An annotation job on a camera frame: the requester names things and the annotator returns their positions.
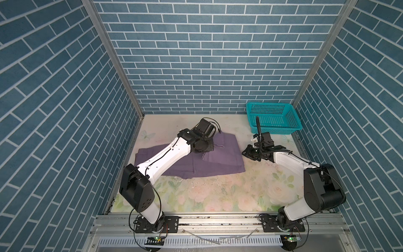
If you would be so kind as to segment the corner aluminium post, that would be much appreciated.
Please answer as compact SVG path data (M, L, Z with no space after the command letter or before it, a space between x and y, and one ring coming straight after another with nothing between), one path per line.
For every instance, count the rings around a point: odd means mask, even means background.
M94 28L96 29L99 38L106 49L106 52L108 53L112 65L116 70L116 73L118 74L120 80L122 81L123 87L125 88L127 94L129 95L129 98L132 102L132 105L134 106L135 111L139 115L140 119L142 120L144 118L144 113L135 97L135 94L133 92L133 89L130 85L130 82L124 72L124 69L120 63L120 60L118 58L118 55L113 47L113 44L111 42L111 39L105 29L105 26L101 20L101 17L97 11L97 8L94 4L93 1L90 0L82 0L82 3L84 5L84 8L86 12L88 13L90 20L92 21Z
M299 90L297 91L292 105L294 108L297 107L299 102L301 101L304 93L308 89L311 81L313 80L315 74L318 72L321 64L323 63L325 57L327 56L328 52L330 51L332 45L334 44L338 34L340 33L341 29L343 28L345 22L347 21L349 15L351 14L352 10L354 9L355 5L357 4L358 0L347 0L343 7L340 10L340 13L335 20L335 23L331 27L323 45L320 48L318 55L315 57L311 68L307 71L306 77L304 81L301 83Z

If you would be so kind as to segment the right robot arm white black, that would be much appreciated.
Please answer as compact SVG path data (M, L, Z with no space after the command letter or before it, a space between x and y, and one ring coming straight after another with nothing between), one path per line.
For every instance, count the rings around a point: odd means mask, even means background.
M268 160L302 175L302 198L281 207L278 211L277 226L281 231L287 232L303 218L333 209L346 201L338 174L330 164L303 159L283 146L262 149L248 145L242 155L253 161Z

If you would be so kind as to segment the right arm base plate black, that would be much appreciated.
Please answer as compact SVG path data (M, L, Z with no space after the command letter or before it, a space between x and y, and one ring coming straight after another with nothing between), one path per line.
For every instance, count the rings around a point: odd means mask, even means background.
M263 231L265 233L284 233L291 231L305 232L305 227L301 219L288 220L284 215L274 216L269 214L260 214L258 215L258 220L261 222Z

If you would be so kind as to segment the right corner aluminium post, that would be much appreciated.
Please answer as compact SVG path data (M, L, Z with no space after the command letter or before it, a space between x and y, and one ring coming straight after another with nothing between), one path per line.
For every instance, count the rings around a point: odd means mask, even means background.
M311 68L307 71L306 77L304 81L301 83L299 90L297 91L292 105L294 108L297 107L299 102L301 101L304 93L308 89L311 81L313 80L315 74L318 72L321 64L323 63L325 57L327 56L328 52L330 51L332 45L334 44L338 34L340 33L341 29L343 28L345 22L347 21L349 15L351 14L352 10L354 9L355 5L357 4L358 0L347 0L343 7L340 10L340 13L335 20L335 23L331 27L323 45L320 48L318 55L315 57Z

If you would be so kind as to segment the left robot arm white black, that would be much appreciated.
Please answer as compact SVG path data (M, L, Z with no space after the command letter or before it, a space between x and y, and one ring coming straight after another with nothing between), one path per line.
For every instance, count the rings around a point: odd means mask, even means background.
M123 169L119 193L153 226L153 231L159 231L165 215L162 206L154 200L158 196L154 187L155 182L173 164L190 153L204 153L214 149L213 127L201 129L184 129L162 151L136 166L129 164Z

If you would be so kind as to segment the aluminium front rail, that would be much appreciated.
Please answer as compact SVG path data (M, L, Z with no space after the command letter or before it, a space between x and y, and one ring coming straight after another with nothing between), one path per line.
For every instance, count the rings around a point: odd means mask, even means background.
M340 213L319 213L280 229L273 213L167 213L164 230L158 234L243 235L243 234L348 234L350 229ZM152 234L152 225L141 216L128 213L99 215L91 236L129 236Z

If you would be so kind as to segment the teal plastic basket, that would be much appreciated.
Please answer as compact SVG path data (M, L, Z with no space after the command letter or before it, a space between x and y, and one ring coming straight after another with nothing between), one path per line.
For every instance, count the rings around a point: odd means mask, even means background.
M291 104L249 102L246 104L246 111L253 134L258 133L256 117L259 117L262 133L289 135L303 129Z

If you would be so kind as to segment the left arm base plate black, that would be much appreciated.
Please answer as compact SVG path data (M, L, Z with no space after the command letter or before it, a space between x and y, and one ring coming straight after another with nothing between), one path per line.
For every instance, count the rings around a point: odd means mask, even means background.
M134 231L140 234L177 233L179 217L163 215L155 224L151 224L143 216L138 216L133 223Z

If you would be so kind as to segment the purple trousers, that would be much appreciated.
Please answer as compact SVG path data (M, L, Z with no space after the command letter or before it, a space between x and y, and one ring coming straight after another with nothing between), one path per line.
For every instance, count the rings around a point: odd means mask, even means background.
M231 175L246 171L236 136L217 133L213 137L214 150L205 153L190 153L174 163L164 176L182 179Z

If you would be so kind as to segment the left corner aluminium post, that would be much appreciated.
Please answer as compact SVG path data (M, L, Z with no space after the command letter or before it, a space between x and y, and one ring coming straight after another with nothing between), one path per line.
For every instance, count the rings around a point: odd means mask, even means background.
M111 39L105 29L105 26L101 20L101 17L97 11L97 8L94 4L93 1L90 0L82 0L82 3L84 5L84 8L86 12L88 13L90 20L92 21L94 28L96 29L99 38L106 49L106 52L108 53L112 65L116 70L116 73L118 74L120 80L122 81L123 87L125 88L127 94L129 95L129 98L132 102L132 105L134 106L135 111L139 115L140 119L142 120L144 118L144 113L135 97L135 94L133 92L133 89L130 85L130 82L124 72L124 69L120 63L120 60L118 58L118 55L113 47L113 44L111 42Z

